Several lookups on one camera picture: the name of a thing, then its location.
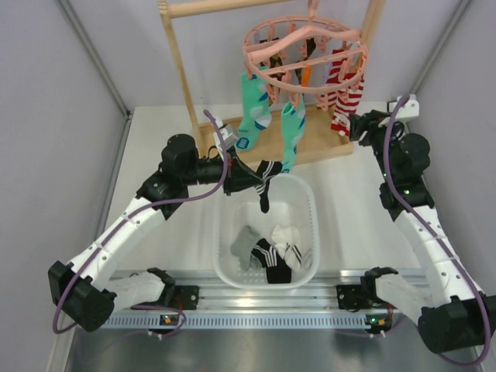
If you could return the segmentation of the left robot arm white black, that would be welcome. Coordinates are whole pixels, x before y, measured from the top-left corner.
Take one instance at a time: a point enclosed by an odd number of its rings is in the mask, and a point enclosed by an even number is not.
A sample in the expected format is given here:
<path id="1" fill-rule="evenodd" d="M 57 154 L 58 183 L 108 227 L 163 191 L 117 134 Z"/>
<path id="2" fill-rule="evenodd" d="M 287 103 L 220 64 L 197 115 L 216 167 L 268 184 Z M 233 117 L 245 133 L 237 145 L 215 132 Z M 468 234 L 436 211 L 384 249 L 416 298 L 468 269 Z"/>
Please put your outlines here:
<path id="1" fill-rule="evenodd" d="M 150 268 L 118 280 L 112 275 L 148 233 L 192 201 L 189 187 L 213 184 L 230 195 L 263 184 L 261 171 L 245 165 L 234 146 L 213 158 L 200 157 L 193 137 L 178 134 L 167 141 L 161 157 L 157 171 L 117 220 L 86 250 L 48 270 L 56 313 L 65 313 L 87 332 L 99 329 L 119 310 L 173 303 L 175 281 L 165 270 Z"/>

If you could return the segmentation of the black sock white stripes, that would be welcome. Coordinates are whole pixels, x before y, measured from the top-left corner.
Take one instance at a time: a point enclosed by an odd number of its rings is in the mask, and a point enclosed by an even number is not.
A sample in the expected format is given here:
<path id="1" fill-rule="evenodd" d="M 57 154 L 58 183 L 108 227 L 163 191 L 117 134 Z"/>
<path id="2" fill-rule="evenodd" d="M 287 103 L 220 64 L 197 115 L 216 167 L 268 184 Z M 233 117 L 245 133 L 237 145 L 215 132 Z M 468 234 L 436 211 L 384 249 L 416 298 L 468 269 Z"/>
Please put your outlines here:
<path id="1" fill-rule="evenodd" d="M 282 163 L 279 161 L 262 160 L 257 168 L 257 175 L 262 179 L 263 183 L 255 187 L 257 194 L 260 198 L 260 210 L 266 214 L 270 210 L 270 202 L 268 192 L 270 187 L 270 180 L 279 175 L 282 171 Z"/>

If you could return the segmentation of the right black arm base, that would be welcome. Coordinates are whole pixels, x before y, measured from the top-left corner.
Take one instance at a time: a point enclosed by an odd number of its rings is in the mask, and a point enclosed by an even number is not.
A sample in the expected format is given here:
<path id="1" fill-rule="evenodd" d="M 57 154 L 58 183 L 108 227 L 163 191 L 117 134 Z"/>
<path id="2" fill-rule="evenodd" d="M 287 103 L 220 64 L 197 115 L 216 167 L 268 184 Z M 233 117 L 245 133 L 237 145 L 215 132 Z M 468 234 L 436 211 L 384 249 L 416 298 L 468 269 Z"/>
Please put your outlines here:
<path id="1" fill-rule="evenodd" d="M 401 311 L 390 303 L 373 298 L 360 284 L 339 284 L 336 286 L 336 297 L 340 310 L 358 312 L 361 310 L 388 310 L 401 314 Z"/>

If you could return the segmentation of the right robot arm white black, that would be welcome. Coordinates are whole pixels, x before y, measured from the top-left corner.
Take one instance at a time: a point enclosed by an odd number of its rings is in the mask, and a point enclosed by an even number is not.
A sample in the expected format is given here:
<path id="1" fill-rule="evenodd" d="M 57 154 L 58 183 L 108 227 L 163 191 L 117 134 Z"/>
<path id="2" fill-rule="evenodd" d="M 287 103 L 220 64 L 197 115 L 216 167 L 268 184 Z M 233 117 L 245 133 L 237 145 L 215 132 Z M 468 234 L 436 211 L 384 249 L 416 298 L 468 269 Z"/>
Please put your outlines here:
<path id="1" fill-rule="evenodd" d="M 384 179 L 381 204 L 407 239 L 429 285 L 423 293 L 397 270 L 375 267 L 360 279 L 363 301 L 375 308 L 393 305 L 416 324 L 433 353 L 474 346 L 488 351 L 495 331 L 495 297 L 487 296 L 466 272 L 441 226 L 422 179 L 430 165 L 428 140 L 406 133 L 402 122 L 376 110 L 350 116 L 350 140 L 373 150 Z"/>

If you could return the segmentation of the pink round clip hanger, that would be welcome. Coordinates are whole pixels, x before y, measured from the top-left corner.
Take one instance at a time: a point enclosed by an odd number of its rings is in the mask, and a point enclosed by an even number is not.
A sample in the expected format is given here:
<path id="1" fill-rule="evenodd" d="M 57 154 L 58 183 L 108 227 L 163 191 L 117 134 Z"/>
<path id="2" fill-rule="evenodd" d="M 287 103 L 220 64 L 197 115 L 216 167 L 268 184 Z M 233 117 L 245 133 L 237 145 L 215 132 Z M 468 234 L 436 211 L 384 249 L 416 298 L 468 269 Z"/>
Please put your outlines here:
<path id="1" fill-rule="evenodd" d="M 286 15 L 254 26 L 243 41 L 248 78 L 261 80 L 270 103 L 282 95 L 294 105 L 313 95 L 327 109 L 327 94 L 359 84 L 368 47 L 359 29 L 318 16 L 318 1 L 306 15 Z"/>

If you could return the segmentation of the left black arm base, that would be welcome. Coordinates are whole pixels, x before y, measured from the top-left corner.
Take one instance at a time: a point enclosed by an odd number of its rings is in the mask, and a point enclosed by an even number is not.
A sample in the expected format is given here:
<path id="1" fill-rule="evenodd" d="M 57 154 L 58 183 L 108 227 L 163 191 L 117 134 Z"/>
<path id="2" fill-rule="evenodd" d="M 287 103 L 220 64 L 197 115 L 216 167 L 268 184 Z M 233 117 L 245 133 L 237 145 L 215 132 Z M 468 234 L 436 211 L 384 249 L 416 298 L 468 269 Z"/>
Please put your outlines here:
<path id="1" fill-rule="evenodd" d="M 153 308 L 169 307 L 180 310 L 195 310 L 198 306 L 199 286 L 176 285 L 166 288 L 156 301 L 145 301 L 138 306 L 151 306 Z"/>

